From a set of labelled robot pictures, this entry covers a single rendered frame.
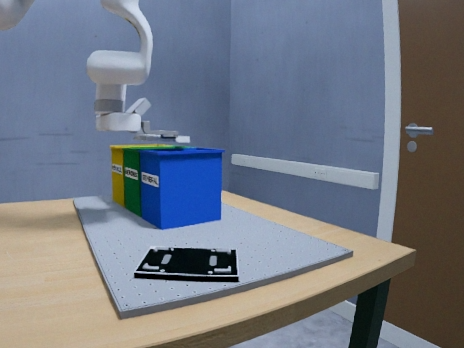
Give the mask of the green bin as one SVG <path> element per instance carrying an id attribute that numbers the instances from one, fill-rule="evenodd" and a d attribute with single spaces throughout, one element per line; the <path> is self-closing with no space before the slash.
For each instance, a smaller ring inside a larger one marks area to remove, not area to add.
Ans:
<path id="1" fill-rule="evenodd" d="M 183 146 L 126 147 L 124 150 L 124 181 L 126 209 L 142 217 L 140 149 L 186 148 Z M 127 151 L 128 150 L 128 151 Z M 135 151 L 135 152 L 134 152 Z"/>

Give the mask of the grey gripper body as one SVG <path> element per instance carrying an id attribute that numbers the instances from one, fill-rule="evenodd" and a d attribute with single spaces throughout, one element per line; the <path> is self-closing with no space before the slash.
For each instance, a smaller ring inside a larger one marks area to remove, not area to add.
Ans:
<path id="1" fill-rule="evenodd" d="M 109 111 L 94 112 L 94 114 L 102 114 L 96 116 L 95 129 L 97 131 L 139 131 L 141 117 L 137 114 L 123 113 Z"/>

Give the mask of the blue bin with label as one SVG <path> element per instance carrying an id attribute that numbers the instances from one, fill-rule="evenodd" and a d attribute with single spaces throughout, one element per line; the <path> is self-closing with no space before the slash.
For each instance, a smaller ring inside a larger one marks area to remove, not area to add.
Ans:
<path id="1" fill-rule="evenodd" d="M 225 150 L 168 148 L 138 152 L 142 152 L 142 219 L 161 230 L 221 220 Z"/>

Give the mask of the yellow open-top bin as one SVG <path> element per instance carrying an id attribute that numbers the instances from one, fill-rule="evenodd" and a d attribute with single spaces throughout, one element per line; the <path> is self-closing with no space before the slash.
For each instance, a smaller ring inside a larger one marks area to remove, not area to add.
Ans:
<path id="1" fill-rule="evenodd" d="M 124 150 L 122 147 L 154 147 L 169 145 L 125 145 L 109 146 L 111 148 L 111 166 L 112 166 L 112 194 L 113 201 L 119 205 L 125 206 L 125 181 L 124 181 Z"/>

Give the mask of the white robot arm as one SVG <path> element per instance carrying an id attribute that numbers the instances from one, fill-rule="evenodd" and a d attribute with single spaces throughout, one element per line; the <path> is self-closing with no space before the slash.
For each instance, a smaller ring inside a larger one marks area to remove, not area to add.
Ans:
<path id="1" fill-rule="evenodd" d="M 0 0 L 0 30 L 16 26 L 34 1 Z M 90 56 L 87 74 L 97 83 L 95 112 L 124 112 L 126 85 L 144 84 L 149 77 L 153 38 L 149 24 L 139 10 L 138 2 L 139 0 L 101 0 L 101 6 L 105 10 L 124 18 L 136 28 L 141 47 L 139 53 L 96 51 Z M 138 99 L 126 113 L 141 116 L 150 106 L 146 98 Z"/>

